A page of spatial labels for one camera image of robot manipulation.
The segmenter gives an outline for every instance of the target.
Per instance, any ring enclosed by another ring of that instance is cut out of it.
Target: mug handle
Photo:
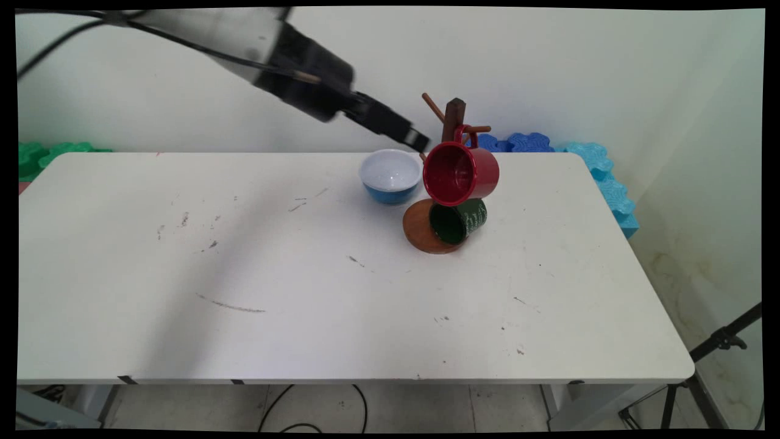
[[[455,141],[460,143],[463,141],[463,131],[471,127],[471,125],[458,125],[458,127],[455,129]],[[469,133],[469,137],[471,137],[471,146],[469,149],[475,149],[479,148],[479,143],[477,143],[477,133]]]

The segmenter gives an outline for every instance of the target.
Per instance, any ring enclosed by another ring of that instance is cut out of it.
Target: light blue foam tile
[[[565,146],[566,152],[572,152],[582,157],[590,170],[590,175],[595,180],[603,180],[607,174],[611,173],[615,165],[610,159],[607,159],[607,148],[598,143],[577,143],[571,142]]]
[[[555,152],[550,138],[540,133],[514,133],[506,140],[512,145],[512,152]]]
[[[626,239],[630,238],[639,230],[639,222],[636,221],[636,217],[633,214],[628,215],[623,221],[618,221],[618,225],[620,226],[620,230],[623,231],[623,235]]]
[[[596,185],[598,185],[601,194],[604,195],[604,200],[607,201],[609,209],[618,222],[624,220],[628,215],[633,213],[636,205],[633,201],[628,199],[627,195],[629,190],[626,186],[617,180],[597,181]]]

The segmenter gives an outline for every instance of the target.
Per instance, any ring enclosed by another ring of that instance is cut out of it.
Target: mug tree base
[[[406,213],[403,214],[403,233],[406,235],[409,243],[418,250],[431,253],[432,255],[452,253],[460,248],[466,240],[463,240],[460,244],[453,245],[447,244],[436,236],[436,233],[431,228],[429,217],[433,204],[434,201],[428,198],[409,206]]]

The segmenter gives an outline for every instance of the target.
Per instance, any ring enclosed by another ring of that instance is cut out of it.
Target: green mug
[[[471,198],[448,207],[434,203],[429,214],[431,228],[447,244],[460,244],[488,219],[488,210],[481,198]]]

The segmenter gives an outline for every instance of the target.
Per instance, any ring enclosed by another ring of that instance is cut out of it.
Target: white wall
[[[492,125],[499,138],[539,131],[553,145],[605,145],[638,201],[635,252],[692,347],[761,291],[764,17],[764,10],[317,7],[296,8],[291,23],[354,66],[357,90],[434,139],[441,125],[423,91],[440,105],[462,98],[466,121]],[[17,65],[83,21],[17,17]],[[204,55],[130,29],[75,38],[18,93],[21,141],[148,152],[395,147],[344,117],[319,123]],[[749,351],[700,365],[735,427],[757,418],[760,335],[751,328]]]
[[[636,204],[637,258],[689,348],[761,300],[761,101],[764,25],[676,137]],[[745,351],[697,364],[732,428],[752,428],[764,397],[761,322]]]
[[[743,43],[732,34],[746,14],[317,7],[296,8],[291,23],[355,67],[357,90],[429,137],[441,125],[420,94],[440,105],[458,96],[466,121],[491,124],[499,138],[535,130],[555,145],[601,142],[638,197],[671,153],[669,125],[697,114],[733,62]],[[17,63],[84,20],[17,17]],[[131,29],[75,38],[18,90],[22,141],[168,152],[395,146],[345,117],[319,123],[206,56]]]

